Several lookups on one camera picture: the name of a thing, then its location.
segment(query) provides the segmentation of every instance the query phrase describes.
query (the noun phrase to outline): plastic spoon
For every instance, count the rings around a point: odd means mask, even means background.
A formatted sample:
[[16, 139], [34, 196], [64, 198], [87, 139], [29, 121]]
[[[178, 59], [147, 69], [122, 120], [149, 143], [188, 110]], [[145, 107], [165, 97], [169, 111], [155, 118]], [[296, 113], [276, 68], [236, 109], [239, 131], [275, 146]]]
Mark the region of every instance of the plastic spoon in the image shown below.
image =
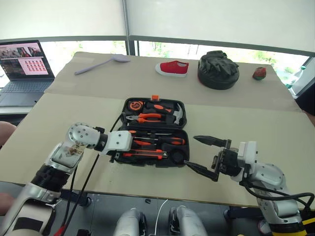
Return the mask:
[[111, 59], [109, 59], [109, 60], [107, 60], [107, 61], [105, 61], [105, 62], [102, 62], [102, 63], [97, 64], [97, 65], [92, 65], [92, 66], [87, 67], [87, 68], [82, 69], [82, 70], [78, 70], [78, 71], [76, 71], [74, 74], [75, 74], [75, 75], [82, 74], [82, 73], [87, 72], [87, 71], [89, 71], [89, 70], [92, 70], [92, 69], [94, 69], [94, 68], [96, 68], [96, 67], [98, 67], [98, 66], [100, 66], [100, 65], [104, 65], [104, 64], [106, 64], [106, 63], [108, 63], [108, 62], [110, 62], [110, 61], [112, 61], [112, 60], [119, 61], [119, 62], [129, 62], [129, 61], [130, 61], [130, 59], [129, 59], [127, 56], [125, 56], [125, 55], [122, 55], [122, 54], [115, 54], [115, 55], [113, 55], [113, 57], [112, 57]]

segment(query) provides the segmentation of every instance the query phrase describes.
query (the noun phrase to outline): white shoe sole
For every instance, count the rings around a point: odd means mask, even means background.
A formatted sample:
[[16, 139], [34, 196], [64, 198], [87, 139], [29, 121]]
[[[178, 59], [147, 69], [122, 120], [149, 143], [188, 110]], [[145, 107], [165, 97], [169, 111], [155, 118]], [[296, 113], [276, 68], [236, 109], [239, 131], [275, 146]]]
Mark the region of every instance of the white shoe sole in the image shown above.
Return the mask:
[[160, 63], [156, 65], [156, 72], [159, 73], [160, 75], [165, 75], [165, 76], [174, 76], [174, 77], [186, 77], [186, 74], [174, 74], [174, 73], [166, 73], [164, 71], [161, 71]]

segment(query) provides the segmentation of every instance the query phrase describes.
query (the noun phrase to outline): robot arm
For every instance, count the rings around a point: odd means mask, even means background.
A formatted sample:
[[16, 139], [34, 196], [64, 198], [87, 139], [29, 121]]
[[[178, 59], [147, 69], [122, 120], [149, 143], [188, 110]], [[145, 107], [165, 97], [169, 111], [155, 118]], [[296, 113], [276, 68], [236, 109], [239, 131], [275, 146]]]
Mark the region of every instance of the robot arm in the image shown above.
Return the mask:
[[27, 183], [3, 220], [0, 236], [31, 230], [46, 235], [54, 219], [54, 204], [62, 187], [79, 164], [85, 148], [107, 154], [111, 150], [130, 150], [132, 142], [128, 131], [104, 134], [104, 129], [85, 123], [72, 125], [64, 142], [50, 153], [30, 183]]
[[286, 186], [284, 173], [273, 164], [257, 161], [256, 142], [241, 142], [239, 148], [236, 149], [230, 148], [231, 140], [220, 140], [211, 136], [195, 136], [194, 138], [207, 145], [221, 147], [221, 151], [214, 157], [212, 163], [214, 171], [185, 161], [191, 169], [213, 181], [218, 181], [221, 172], [239, 182], [257, 197], [258, 206], [274, 235], [282, 233], [306, 235], [297, 200], [292, 199]]

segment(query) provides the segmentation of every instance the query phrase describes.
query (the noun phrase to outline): laptop keyboard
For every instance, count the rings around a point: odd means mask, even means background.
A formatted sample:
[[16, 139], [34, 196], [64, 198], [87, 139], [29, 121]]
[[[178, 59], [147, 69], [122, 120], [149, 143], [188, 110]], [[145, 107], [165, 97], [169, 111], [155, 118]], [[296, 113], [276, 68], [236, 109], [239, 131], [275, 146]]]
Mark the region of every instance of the laptop keyboard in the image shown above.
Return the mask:
[[44, 92], [51, 85], [51, 81], [13, 82], [6, 85], [1, 92]]

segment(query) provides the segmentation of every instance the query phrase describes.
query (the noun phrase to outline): laptop screen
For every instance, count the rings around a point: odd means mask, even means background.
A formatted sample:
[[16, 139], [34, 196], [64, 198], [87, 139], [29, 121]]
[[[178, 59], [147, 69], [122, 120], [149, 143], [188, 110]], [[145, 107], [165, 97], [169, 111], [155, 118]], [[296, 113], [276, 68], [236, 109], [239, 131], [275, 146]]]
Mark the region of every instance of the laptop screen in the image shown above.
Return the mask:
[[37, 40], [0, 43], [0, 64], [10, 80], [54, 79]]

